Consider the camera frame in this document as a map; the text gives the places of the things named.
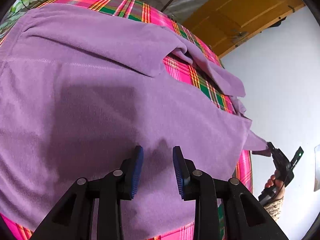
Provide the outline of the wooden door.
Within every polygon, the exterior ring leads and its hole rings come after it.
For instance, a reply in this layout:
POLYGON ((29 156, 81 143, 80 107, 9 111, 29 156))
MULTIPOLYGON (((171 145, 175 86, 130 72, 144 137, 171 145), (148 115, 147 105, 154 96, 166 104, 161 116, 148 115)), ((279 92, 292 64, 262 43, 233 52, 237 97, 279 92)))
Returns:
POLYGON ((304 5, 303 0, 209 0, 183 26, 223 57, 304 5))

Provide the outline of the purple fleece garment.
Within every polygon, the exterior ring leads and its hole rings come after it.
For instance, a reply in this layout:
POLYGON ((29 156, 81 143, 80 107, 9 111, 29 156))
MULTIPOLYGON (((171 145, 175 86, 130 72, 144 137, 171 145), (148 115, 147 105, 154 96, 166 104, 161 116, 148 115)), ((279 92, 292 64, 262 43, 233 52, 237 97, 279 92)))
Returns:
POLYGON ((1 44, 1 213, 31 230, 76 179, 118 168, 144 149, 138 193, 122 209, 126 239, 194 219, 172 149, 227 180, 242 150, 262 151, 240 98, 244 85, 166 27, 51 3, 22 16, 1 44), (172 56, 201 70, 235 114, 173 78, 172 56))

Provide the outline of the pink plaid tablecloth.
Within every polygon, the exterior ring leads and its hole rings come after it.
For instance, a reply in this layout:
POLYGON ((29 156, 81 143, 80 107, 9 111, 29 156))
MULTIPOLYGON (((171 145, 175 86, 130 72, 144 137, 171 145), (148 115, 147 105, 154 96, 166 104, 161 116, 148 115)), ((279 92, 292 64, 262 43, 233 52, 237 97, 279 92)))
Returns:
MULTIPOLYGON (((38 0, 34 7, 29 8, 40 8, 50 3, 74 5, 107 15, 120 16, 138 22, 153 23, 168 27, 178 35, 196 44, 209 61, 223 67, 220 59, 187 28, 170 20, 162 12, 139 0, 38 0)), ((235 114, 230 98, 223 95, 222 92, 218 92, 218 88, 214 88, 213 81, 210 81, 201 70, 196 70, 195 67, 187 63, 182 63, 181 60, 176 60, 172 56, 166 56, 163 63, 167 72, 173 78, 195 86, 219 109, 235 114)), ((239 161, 236 163, 233 177, 238 178, 249 191, 253 191, 252 162, 249 151, 241 152, 239 161)), ((193 229, 194 223, 192 222, 181 228, 150 239, 192 239, 193 229)), ((4 231, 3 234, 5 235, 1 236, 1 239, 30 239, 33 234, 31 230, 13 222, 3 214, 1 214, 1 230, 4 231)))

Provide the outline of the cluttered glass side table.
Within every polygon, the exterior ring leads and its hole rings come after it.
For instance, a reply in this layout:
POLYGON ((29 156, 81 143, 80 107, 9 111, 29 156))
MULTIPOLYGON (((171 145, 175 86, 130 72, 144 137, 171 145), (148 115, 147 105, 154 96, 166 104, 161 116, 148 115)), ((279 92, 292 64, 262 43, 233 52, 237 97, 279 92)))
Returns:
POLYGON ((35 9, 50 0, 16 0, 1 19, 1 39, 5 37, 10 28, 18 21, 20 17, 29 10, 35 9))

